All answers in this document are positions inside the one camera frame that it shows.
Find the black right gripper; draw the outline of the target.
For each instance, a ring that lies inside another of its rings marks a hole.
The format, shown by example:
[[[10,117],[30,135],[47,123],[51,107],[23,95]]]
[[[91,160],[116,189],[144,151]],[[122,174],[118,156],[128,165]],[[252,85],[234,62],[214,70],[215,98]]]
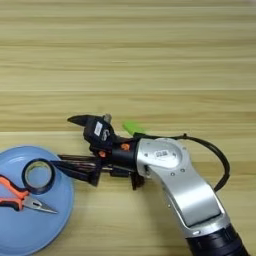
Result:
[[[95,156],[108,164],[132,171],[137,170],[136,153],[138,140],[123,138],[115,134],[111,124],[103,117],[94,115],[75,115],[68,122],[87,127],[87,142]],[[52,164],[65,175],[97,186],[102,165],[98,162],[52,161]]]

